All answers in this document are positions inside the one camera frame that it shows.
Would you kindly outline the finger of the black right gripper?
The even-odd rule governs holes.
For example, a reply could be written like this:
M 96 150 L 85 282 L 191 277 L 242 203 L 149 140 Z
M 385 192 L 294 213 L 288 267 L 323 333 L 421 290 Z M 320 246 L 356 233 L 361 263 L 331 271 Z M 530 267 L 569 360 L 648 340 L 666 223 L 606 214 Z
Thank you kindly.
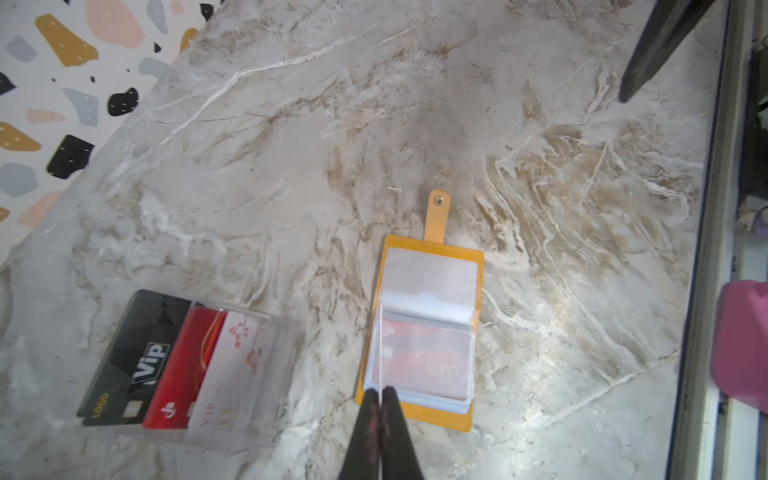
M 650 81 L 696 27 L 714 0 L 658 0 L 621 80 L 618 99 L 627 103 Z

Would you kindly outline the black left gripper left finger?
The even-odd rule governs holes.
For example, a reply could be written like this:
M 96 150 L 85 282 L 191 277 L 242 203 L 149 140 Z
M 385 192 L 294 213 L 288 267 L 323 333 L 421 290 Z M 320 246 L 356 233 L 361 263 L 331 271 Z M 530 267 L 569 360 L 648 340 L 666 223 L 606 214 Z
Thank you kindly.
M 380 468 L 379 393 L 366 390 L 350 438 L 339 480 L 376 480 Z

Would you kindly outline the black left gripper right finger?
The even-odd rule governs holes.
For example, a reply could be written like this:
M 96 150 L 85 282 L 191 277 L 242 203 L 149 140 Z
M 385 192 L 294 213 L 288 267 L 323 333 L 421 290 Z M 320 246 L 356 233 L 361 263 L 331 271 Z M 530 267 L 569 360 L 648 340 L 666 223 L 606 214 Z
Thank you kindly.
M 392 386 L 382 392 L 380 453 L 383 479 L 424 479 L 397 391 Z

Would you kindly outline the red VIP card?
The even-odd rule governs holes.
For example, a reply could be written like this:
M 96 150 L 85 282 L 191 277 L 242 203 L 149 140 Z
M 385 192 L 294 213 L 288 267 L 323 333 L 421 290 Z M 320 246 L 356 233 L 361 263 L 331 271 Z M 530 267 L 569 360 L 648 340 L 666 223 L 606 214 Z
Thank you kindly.
M 473 393 L 474 335 L 467 329 L 384 319 L 385 386 L 467 402 Z M 378 332 L 371 380 L 378 384 Z
M 378 303 L 378 392 L 379 392 L 379 403 L 381 404 L 383 400 L 383 389 L 385 388 L 385 382 L 383 379 L 383 373 L 384 373 L 384 361 L 383 361 L 383 339 L 384 339 L 384 312 L 383 312 L 383 304 L 381 301 Z

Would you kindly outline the yellow leather card holder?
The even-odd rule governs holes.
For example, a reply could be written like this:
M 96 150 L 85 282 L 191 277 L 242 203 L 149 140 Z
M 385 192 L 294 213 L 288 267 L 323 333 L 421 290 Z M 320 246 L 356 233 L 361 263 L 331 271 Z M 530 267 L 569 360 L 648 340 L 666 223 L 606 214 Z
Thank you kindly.
M 395 388 L 407 418 L 467 432 L 473 420 L 484 255 L 479 250 L 446 244 L 450 202 L 447 191 L 431 191 L 422 239 L 394 234 L 384 239 L 356 399 L 361 401 L 368 389 L 378 391 L 378 384 L 371 380 L 371 367 L 379 327 L 378 303 L 381 301 L 384 319 L 467 329 L 474 335 L 473 393 L 467 402 L 414 395 Z

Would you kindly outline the black VIP card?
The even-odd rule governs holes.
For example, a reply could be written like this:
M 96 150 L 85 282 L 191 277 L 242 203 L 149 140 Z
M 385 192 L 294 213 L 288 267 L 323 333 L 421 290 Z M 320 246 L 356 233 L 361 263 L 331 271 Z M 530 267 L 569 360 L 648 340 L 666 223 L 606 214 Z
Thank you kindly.
M 192 302 L 150 290 L 131 297 L 80 410 L 85 427 L 140 424 Z

